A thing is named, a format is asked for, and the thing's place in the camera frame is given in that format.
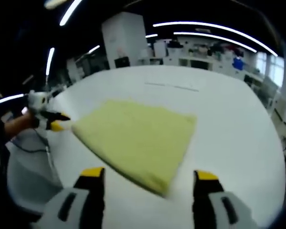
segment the white cabinet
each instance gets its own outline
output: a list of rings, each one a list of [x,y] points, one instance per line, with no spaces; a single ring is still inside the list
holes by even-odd
[[[155,57],[165,57],[166,56],[166,45],[163,41],[158,41],[153,44]]]
[[[235,68],[232,68],[231,76],[236,78],[236,79],[239,79],[241,81],[244,81],[244,79],[245,79],[245,73],[243,71],[235,69]]]
[[[227,75],[226,68],[221,63],[213,63],[212,64],[212,71],[216,73],[221,73]]]
[[[178,66],[179,65],[179,58],[178,57],[171,57],[171,56],[163,57],[163,65]]]

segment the cable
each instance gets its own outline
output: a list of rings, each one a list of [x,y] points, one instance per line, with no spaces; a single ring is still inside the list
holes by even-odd
[[[40,136],[40,134],[37,132],[36,129],[33,129],[36,132],[36,135],[38,136],[38,138],[41,140],[41,142],[45,145],[45,147],[48,147],[49,144],[47,143],[47,140],[44,139],[43,137]],[[22,148],[20,145],[16,144],[14,141],[11,141],[17,148],[19,148],[20,150],[27,152],[27,153],[37,153],[37,152],[44,152],[47,153],[48,151],[46,149],[37,149],[37,150],[28,150],[28,149],[24,149]]]
[[[11,141],[17,148],[21,149],[22,151],[24,152],[27,152],[27,153],[37,153],[37,152],[44,152],[46,153],[47,151],[45,149],[37,149],[37,150],[28,150],[28,149],[24,149],[22,148],[20,145],[14,143],[13,141]]]
[[[52,176],[53,176],[53,179],[55,180],[55,182],[59,183],[61,186],[61,180],[59,179],[59,176],[58,176],[58,173],[57,173],[57,170],[55,168],[55,165],[54,165],[54,162],[53,162],[53,159],[50,155],[50,145],[49,145],[49,141],[47,138],[45,137],[42,137],[38,131],[36,129],[34,129],[34,131],[36,132],[37,136],[39,137],[39,139],[44,143],[45,147],[46,147],[46,153],[47,153],[47,156],[48,156],[48,162],[49,162],[49,166],[51,168],[51,171],[52,171]]]

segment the led strip light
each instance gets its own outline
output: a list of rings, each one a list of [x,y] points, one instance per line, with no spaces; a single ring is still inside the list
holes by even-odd
[[[95,46],[94,48],[90,49],[88,53],[89,54],[92,53],[93,51],[97,50],[99,47],[100,47],[99,45]]]
[[[216,24],[211,24],[211,23],[204,23],[204,22],[197,22],[197,21],[173,21],[173,22],[165,22],[165,23],[158,23],[158,24],[154,24],[154,27],[159,27],[159,26],[165,26],[165,25],[201,25],[201,26],[209,26],[209,27],[214,27],[214,28],[218,28],[218,29],[222,29],[222,30],[227,30],[230,32],[234,32],[238,35],[241,35],[243,37],[248,38],[249,40],[252,40],[253,42],[259,44],[260,46],[262,46],[263,48],[265,48],[266,50],[268,50],[270,53],[272,53],[274,56],[278,56],[277,53],[275,51],[273,51],[272,49],[270,49],[268,46],[266,46],[265,44],[261,43],[260,41],[258,41],[257,39],[234,29],[225,27],[225,26],[221,26],[221,25],[216,25]]]
[[[146,38],[150,38],[150,37],[157,37],[157,36],[158,36],[158,34],[155,33],[155,34],[151,34],[151,35],[146,35],[145,37],[146,37]]]
[[[21,98],[21,97],[23,97],[23,96],[24,96],[24,94],[17,94],[17,95],[12,95],[12,96],[9,96],[9,97],[0,99],[0,104],[3,103],[3,102],[6,102],[6,101],[8,101],[8,100]]]
[[[47,68],[46,68],[46,75],[50,74],[50,66],[51,66],[54,50],[55,50],[54,48],[51,48],[50,51],[49,51],[49,56],[48,56],[48,61],[47,61]]]
[[[242,47],[244,47],[244,48],[246,48],[252,52],[257,52],[255,49],[253,49],[253,48],[251,48],[245,44],[233,41],[233,40],[225,38],[225,37],[220,37],[220,36],[215,36],[215,35],[205,34],[205,33],[199,33],[199,32],[174,32],[174,34],[175,35],[194,35],[194,36],[212,37],[212,38],[216,38],[216,39],[220,39],[220,40],[224,40],[224,41],[227,41],[230,43],[237,44],[237,45],[242,46]]]
[[[59,23],[60,26],[64,26],[67,23],[73,11],[76,9],[76,7],[80,4],[81,1],[82,0],[74,0],[74,2],[72,2],[71,6],[68,8],[65,15],[62,17],[61,22]]]

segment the blue object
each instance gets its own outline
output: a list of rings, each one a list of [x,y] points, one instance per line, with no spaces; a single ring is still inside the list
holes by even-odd
[[[234,68],[242,70],[243,66],[244,66],[244,62],[238,56],[236,56],[233,59],[233,64],[232,65],[233,65]]]

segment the yellow towel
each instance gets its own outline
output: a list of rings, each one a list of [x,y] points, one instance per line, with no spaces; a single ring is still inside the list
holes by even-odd
[[[130,101],[107,101],[74,134],[132,182],[164,196],[187,150],[196,116]]]

